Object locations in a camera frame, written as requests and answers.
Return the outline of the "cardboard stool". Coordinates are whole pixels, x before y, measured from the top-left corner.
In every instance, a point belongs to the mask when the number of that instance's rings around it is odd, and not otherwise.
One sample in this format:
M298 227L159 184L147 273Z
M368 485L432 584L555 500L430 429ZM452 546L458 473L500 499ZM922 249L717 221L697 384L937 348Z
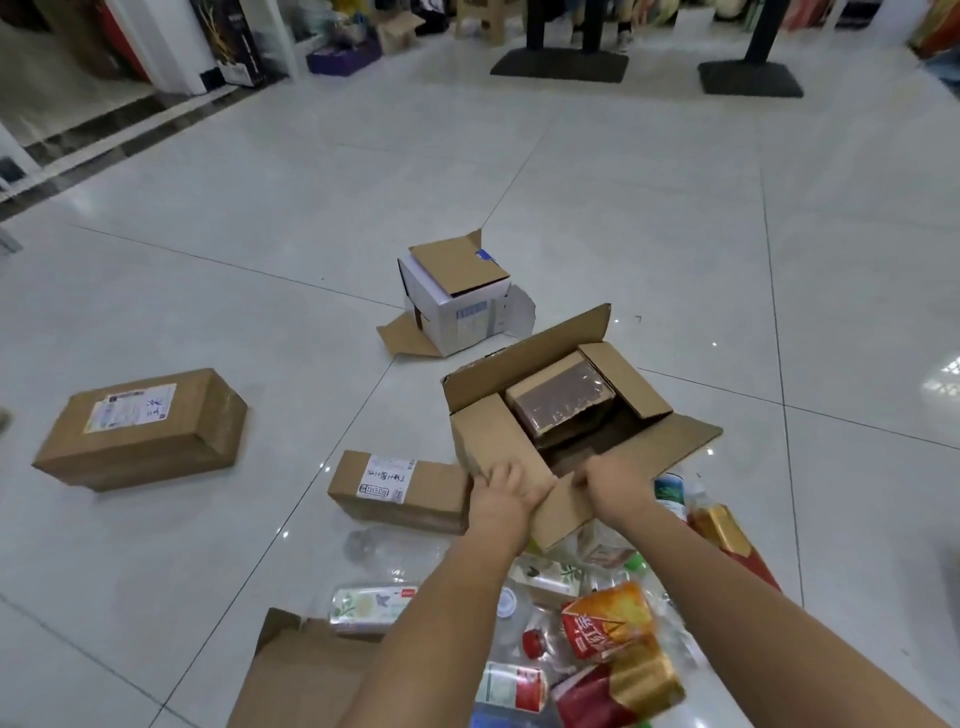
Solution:
M454 37L463 36L466 20L478 20L486 27L486 37L492 46L506 43L506 24L511 18L521 20L523 30L527 27L527 0L451 0L455 10Z

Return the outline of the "open cardboard box with flap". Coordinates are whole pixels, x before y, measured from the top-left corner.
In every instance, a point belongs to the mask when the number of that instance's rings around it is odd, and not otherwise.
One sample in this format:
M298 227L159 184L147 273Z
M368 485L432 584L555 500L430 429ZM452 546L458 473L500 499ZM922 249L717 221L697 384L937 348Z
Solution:
M225 728L336 728L381 641L270 608Z

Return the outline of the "black table base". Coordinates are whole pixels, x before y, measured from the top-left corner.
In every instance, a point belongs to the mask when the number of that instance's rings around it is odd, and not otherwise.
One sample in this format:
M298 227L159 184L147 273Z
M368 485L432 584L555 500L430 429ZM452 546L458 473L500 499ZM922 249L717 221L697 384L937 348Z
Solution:
M626 54L601 50L606 0L584 0L582 46L545 45L543 0L525 0L526 42L491 67L494 77L620 84L629 65Z
M703 93L772 99L804 97L805 92L788 67L768 59L789 4L790 0L762 0L743 58L698 64Z

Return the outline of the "person's right forearm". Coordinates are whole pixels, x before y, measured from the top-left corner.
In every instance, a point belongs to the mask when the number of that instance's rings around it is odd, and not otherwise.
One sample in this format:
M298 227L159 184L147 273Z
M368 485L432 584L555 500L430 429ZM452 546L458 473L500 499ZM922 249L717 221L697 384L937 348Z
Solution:
M610 525L643 555L754 728L951 728L832 630L644 498Z

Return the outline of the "clear empty plastic bottle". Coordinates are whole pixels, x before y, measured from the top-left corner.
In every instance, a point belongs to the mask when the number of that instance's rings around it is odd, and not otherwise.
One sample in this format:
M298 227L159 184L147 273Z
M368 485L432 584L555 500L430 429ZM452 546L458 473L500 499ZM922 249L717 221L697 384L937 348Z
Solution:
M377 525L351 531L342 554L354 566L377 579L394 582L416 579L426 555L422 540L413 531Z

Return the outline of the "black box with gold print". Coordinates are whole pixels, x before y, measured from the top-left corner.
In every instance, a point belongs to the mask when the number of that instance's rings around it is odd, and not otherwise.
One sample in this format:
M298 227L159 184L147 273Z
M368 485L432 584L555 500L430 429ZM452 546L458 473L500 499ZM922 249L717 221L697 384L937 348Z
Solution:
M257 89L266 70L241 0L189 0L225 84Z

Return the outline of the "white cardboard box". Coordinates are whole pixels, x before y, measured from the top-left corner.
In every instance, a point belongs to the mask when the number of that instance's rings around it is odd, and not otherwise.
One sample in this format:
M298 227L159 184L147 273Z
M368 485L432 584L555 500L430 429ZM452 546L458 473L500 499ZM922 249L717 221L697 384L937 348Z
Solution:
M484 249L482 236L477 228L398 258L405 308L376 329L391 356L448 358L498 334L533 334L533 298Z

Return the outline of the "brown cardboard box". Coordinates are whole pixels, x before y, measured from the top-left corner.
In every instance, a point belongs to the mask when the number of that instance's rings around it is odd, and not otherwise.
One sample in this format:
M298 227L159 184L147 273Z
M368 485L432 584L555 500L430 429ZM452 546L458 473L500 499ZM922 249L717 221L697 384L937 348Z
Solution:
M457 456L471 474L517 459L533 479L558 479L531 526L541 552L566 546L594 520L587 494L573 483L575 470L590 456L622 456L651 481L723 434L718 425L677 412L606 340L611 315L611 305L601 304L463 366L441 383ZM539 451L503 393L576 351L616 391L616 401L593 431Z

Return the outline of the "red and gold packet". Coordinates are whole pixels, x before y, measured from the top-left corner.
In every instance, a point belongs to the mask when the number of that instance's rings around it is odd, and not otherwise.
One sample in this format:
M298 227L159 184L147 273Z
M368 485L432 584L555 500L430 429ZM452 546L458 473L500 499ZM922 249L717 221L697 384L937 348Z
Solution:
M561 728L639 728L687 699L655 637L644 637L559 682L550 692Z

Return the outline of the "small sealed cardboard parcel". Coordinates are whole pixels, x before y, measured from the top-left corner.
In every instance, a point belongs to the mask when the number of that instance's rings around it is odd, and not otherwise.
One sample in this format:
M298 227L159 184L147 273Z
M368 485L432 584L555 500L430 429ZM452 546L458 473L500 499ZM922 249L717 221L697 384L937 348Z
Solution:
M327 495L355 521L458 535L467 529L471 491L458 465L346 450Z

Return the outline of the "person's left hand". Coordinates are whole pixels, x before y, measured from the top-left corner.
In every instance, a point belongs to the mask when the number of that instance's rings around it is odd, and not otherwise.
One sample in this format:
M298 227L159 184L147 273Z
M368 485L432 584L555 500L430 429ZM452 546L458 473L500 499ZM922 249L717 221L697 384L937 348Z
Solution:
M495 464L473 480L466 536L491 552L517 557L530 540L532 519L558 478L531 480L518 459Z

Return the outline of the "small background cardboard box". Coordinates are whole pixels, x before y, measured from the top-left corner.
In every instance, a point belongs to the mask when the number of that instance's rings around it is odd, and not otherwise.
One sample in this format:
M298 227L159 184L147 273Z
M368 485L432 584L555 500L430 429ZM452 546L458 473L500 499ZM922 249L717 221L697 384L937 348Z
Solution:
M417 38L417 30L426 24L425 18L408 9L390 13L380 12L371 18L377 41L384 56L402 53Z

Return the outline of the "large sealed cardboard parcel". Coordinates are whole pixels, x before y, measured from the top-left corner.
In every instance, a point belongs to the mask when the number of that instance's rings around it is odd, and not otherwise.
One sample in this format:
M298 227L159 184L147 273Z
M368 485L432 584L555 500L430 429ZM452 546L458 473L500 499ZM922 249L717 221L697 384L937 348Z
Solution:
M72 394L31 467L107 493L234 466L249 407L214 369Z

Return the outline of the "purple box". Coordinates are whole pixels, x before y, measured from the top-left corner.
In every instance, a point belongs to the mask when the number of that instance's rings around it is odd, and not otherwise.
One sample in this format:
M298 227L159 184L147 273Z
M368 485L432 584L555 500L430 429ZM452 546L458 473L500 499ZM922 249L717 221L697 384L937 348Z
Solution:
M374 37L358 46L330 44L305 56L307 70L318 76L349 78L371 66L383 56L382 48Z

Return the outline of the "bottle with green label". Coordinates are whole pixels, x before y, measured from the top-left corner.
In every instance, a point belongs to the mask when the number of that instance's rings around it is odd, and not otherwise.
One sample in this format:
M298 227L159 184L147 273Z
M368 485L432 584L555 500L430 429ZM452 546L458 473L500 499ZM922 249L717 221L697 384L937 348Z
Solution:
M682 522L689 521L685 481L674 472L665 472L653 480L654 499Z

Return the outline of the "clear bottle with red cap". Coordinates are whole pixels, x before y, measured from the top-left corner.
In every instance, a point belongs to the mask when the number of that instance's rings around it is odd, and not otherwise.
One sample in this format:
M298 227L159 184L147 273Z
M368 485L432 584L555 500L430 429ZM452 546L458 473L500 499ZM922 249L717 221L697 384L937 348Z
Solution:
M553 675L553 682L576 673L581 667L562 625L559 609L534 605L520 647L529 660Z

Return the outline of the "person's right hand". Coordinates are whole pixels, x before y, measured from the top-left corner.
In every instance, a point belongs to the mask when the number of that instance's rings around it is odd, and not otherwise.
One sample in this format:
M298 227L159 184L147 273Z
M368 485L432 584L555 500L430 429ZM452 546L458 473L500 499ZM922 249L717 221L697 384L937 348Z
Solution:
M605 498L591 501L594 516L604 526L627 537L658 506L650 480L644 480L634 467L618 455L592 455L605 458Z

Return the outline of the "orange drink carton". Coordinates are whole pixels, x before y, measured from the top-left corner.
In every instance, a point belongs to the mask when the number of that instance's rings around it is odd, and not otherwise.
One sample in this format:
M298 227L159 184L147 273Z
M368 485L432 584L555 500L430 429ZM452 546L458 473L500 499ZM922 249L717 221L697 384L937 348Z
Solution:
M641 585L624 581L578 597L559 611L559 627L574 657L598 659L654 637L657 623Z

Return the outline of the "person's left forearm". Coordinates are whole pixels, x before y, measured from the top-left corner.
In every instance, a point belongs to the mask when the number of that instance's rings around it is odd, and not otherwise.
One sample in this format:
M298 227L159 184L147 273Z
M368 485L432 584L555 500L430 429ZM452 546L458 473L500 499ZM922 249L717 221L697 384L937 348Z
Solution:
M381 641L337 728L470 728L524 520L477 520Z

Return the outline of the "orange and red bottle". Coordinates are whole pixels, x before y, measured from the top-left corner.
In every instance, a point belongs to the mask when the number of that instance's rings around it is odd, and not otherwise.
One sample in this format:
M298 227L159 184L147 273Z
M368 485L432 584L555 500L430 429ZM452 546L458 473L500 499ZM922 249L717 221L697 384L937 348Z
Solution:
M777 591L782 590L729 506L710 498L699 498L686 504L686 513L690 528L704 540Z

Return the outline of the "bottle with red-white label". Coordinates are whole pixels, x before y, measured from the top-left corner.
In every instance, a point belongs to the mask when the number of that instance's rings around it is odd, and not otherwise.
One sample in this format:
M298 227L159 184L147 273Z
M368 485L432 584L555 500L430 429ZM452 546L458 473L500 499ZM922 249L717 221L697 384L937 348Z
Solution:
M524 715L540 715L549 703L548 673L535 665L486 661L474 705Z

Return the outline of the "tape-wrapped brown box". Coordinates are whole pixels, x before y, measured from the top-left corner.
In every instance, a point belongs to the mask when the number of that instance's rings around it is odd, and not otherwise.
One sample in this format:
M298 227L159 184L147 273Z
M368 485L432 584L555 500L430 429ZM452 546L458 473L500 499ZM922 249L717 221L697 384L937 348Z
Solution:
M540 452L594 431L617 397L617 391L580 350L503 393L510 412Z

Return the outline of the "plastic bottle green-white label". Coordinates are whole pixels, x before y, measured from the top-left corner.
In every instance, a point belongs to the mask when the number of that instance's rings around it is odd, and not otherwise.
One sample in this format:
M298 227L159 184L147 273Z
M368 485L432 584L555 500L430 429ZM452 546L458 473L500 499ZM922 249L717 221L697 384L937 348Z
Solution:
M327 614L341 635L383 635L420 590L419 584L383 583L335 588Z

